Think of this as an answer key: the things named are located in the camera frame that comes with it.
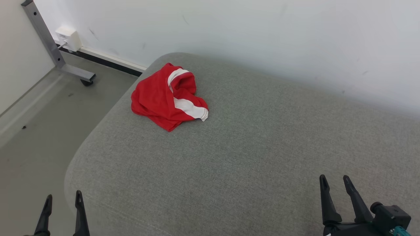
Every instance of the gray floor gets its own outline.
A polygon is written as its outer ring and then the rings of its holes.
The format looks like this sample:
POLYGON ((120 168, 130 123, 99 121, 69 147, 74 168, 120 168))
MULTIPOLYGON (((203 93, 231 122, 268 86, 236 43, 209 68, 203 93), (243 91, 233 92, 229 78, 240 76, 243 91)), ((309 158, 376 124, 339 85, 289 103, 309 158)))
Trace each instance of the gray floor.
POLYGON ((2 235, 32 235, 48 194, 53 196, 52 236, 74 234, 76 217, 64 199, 64 175, 74 153, 136 76, 63 53, 67 63, 95 72, 84 87, 66 75, 64 88, 0 149, 2 235))

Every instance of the wall outlet box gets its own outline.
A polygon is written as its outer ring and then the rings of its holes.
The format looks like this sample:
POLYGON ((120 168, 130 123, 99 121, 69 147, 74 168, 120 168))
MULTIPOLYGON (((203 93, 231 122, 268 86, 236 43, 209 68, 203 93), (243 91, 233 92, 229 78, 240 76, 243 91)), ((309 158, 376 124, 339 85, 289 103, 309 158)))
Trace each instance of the wall outlet box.
POLYGON ((55 33, 60 41, 60 45, 67 43, 64 48, 74 52, 81 48, 80 38, 76 30, 61 26, 55 33))

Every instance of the sofa cushion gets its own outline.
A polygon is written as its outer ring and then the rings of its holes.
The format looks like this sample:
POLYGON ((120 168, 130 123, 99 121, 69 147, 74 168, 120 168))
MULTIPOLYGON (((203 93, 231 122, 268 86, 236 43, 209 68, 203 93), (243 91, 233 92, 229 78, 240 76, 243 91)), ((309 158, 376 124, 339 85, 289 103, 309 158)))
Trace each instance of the sofa cushion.
POLYGON ((157 59, 81 145, 65 193, 92 235, 322 235, 319 175, 354 219, 342 177, 420 229, 420 125, 292 81, 186 53, 157 59), (209 117, 171 133, 130 109, 166 63, 196 76, 209 117))

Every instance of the white stripe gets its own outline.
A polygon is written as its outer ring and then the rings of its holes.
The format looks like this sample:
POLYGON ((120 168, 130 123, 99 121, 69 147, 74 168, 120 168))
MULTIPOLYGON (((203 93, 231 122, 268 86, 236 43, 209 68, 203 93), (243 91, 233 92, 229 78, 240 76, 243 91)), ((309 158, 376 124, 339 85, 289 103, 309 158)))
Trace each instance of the white stripe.
POLYGON ((173 98, 173 101, 175 102, 175 108, 181 109, 187 115, 192 116, 195 119, 200 118, 202 121, 205 121, 208 117, 209 111, 206 108, 196 107, 187 99, 173 98))
MULTIPOLYGON (((179 75, 188 73, 189 71, 179 68, 176 71, 173 71, 168 77, 168 86, 171 92, 172 81, 179 75)), ((173 102, 175 103, 175 108, 181 109, 185 112, 185 114, 193 117, 194 119, 200 118, 202 121, 205 121, 208 117, 209 111, 206 108, 196 107, 191 101, 187 99, 176 99, 173 98, 173 102)))
POLYGON ((171 83, 172 83, 172 81, 173 81, 173 80, 174 80, 177 76, 180 76, 180 75, 185 74, 185 73, 188 73, 188 72, 189 72, 189 71, 187 71, 187 70, 184 70, 184 69, 179 68, 178 70, 173 71, 173 72, 169 75, 169 77, 168 77, 168 86, 169 86, 169 89, 171 90, 171 92, 173 92, 172 87, 171 87, 171 83))

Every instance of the caster wheel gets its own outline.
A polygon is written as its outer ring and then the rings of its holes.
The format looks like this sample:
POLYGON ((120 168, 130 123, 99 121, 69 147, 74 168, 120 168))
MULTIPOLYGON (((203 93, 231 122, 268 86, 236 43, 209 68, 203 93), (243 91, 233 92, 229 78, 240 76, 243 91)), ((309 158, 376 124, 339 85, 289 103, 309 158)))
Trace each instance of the caster wheel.
POLYGON ((93 81, 92 82, 88 82, 88 81, 83 80, 83 79, 80 79, 80 81, 86 87, 91 86, 93 84, 93 81))

